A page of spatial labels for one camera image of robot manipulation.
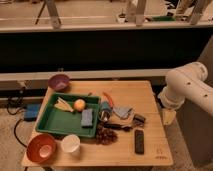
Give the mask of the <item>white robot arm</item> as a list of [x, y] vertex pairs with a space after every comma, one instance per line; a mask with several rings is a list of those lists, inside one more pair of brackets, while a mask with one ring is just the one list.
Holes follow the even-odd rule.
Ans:
[[208, 70], [201, 62], [192, 62], [167, 72], [166, 86], [158, 94], [163, 105], [163, 124], [170, 125], [176, 111], [188, 99], [213, 116], [213, 87], [205, 83]]

